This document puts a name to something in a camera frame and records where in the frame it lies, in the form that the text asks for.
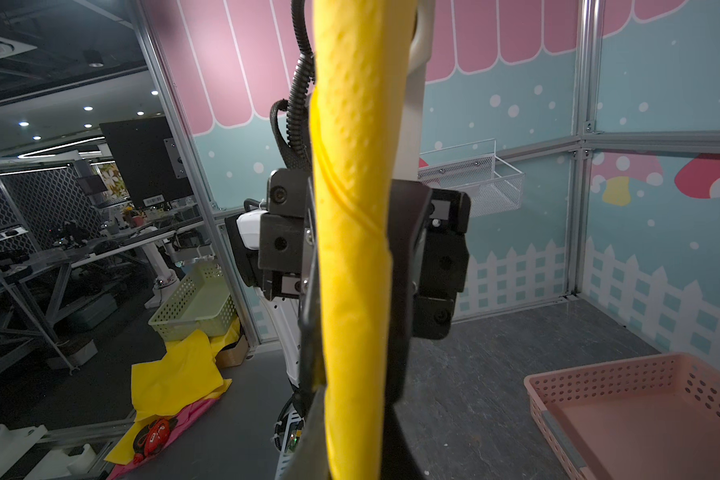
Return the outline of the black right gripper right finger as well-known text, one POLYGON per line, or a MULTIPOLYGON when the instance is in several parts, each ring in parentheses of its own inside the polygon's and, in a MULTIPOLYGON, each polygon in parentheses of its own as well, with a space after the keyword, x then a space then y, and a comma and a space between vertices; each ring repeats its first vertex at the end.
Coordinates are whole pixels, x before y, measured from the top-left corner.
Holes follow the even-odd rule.
POLYGON ((424 474, 406 442, 392 405, 384 412, 382 434, 381 480, 423 480, 424 474))

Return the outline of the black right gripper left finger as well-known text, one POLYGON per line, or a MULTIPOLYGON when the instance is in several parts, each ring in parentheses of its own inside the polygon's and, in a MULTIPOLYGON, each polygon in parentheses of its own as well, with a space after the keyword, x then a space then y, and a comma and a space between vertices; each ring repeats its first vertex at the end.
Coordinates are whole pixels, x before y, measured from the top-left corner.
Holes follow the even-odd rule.
POLYGON ((325 432, 326 388, 320 387, 306 416, 301 439, 281 478, 329 480, 330 467, 325 432))

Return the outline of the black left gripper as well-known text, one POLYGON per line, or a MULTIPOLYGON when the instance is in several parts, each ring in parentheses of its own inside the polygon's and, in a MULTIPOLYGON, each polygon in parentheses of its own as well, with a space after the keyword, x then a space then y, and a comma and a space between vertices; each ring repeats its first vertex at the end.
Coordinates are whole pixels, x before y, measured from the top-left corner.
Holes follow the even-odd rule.
MULTIPOLYGON (((321 330, 317 220, 311 179, 275 171, 265 202, 248 199, 226 221, 239 273, 267 300, 300 299, 299 392, 312 402, 326 385, 321 330)), ((385 400, 402 396, 412 337, 442 339, 455 315, 469 263, 471 200, 458 190, 394 180, 387 225, 392 287, 385 400)))

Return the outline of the yellow paper napkin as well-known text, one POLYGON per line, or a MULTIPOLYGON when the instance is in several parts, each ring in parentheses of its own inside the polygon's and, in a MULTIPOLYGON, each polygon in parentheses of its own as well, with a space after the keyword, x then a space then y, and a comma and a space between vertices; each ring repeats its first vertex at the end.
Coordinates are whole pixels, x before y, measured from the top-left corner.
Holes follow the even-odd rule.
POLYGON ((390 324, 390 189, 413 1, 317 1, 310 107, 325 437, 335 479, 381 472, 390 324))

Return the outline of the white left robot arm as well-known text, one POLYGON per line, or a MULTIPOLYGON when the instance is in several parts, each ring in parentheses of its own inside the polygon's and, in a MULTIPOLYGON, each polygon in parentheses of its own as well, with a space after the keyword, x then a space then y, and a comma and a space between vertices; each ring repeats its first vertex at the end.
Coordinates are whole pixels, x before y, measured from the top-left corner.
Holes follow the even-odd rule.
MULTIPOLYGON (((417 5, 391 185, 392 298, 380 472, 384 479, 423 475, 405 440, 395 405, 404 389, 411 340, 440 340, 448 335, 469 262, 465 239, 469 196, 413 177, 434 9, 431 1, 417 5)), ((262 300, 283 348, 292 388, 283 411, 300 418, 295 426, 280 418, 275 427, 276 446, 294 460, 285 477, 326 479, 330 475, 323 420, 326 380, 313 149, 307 126, 307 89, 316 78, 316 67, 303 2, 292 3, 291 17, 300 56, 289 97, 271 108, 272 115, 284 113, 286 119, 270 123, 284 167, 271 173, 265 200, 247 200, 244 212, 228 219, 226 228, 242 280, 262 300)))

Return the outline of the spare yellow napkin pile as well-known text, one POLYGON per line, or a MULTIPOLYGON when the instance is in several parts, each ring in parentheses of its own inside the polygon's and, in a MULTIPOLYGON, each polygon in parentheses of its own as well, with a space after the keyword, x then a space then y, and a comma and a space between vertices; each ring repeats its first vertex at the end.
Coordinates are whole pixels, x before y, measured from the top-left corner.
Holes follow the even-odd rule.
POLYGON ((133 424, 155 416, 173 417, 202 399, 219 400, 232 381, 222 376, 216 357, 223 348, 236 345, 240 333, 238 319, 223 336, 208 337, 196 330, 184 340, 168 342, 162 359, 134 364, 131 367, 131 401, 136 411, 133 424))

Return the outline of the pink cloth on floor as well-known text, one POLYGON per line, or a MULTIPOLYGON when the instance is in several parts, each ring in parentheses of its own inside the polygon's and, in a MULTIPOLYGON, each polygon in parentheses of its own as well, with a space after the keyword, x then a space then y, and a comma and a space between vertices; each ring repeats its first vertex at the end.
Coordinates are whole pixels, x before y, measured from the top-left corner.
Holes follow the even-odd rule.
POLYGON ((202 399, 173 417, 135 422, 106 457, 114 465, 108 479, 118 479, 158 457, 217 402, 218 398, 202 399))

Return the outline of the green perforated plastic basket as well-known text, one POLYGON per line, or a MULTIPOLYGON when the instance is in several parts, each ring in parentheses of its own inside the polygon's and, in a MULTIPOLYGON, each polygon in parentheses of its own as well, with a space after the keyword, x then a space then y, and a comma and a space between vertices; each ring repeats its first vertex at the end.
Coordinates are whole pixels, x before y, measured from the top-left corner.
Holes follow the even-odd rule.
POLYGON ((196 330, 208 337, 223 336, 237 319, 221 267, 215 261, 203 261, 179 282, 148 325, 164 342, 173 342, 196 330))

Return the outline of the black monitor screen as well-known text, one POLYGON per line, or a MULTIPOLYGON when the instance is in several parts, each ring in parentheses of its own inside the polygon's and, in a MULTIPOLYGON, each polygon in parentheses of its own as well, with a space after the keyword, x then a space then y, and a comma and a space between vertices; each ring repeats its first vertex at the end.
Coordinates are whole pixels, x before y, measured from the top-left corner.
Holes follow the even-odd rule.
POLYGON ((136 208, 194 194, 165 118, 107 122, 100 130, 136 208))

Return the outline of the pink perforated plastic basket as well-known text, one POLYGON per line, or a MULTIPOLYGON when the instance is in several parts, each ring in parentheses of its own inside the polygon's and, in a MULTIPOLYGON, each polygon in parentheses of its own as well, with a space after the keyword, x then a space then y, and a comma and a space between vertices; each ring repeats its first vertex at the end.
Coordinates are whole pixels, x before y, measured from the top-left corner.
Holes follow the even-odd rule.
POLYGON ((720 479, 720 372, 695 356, 579 366, 524 385, 571 479, 720 479))

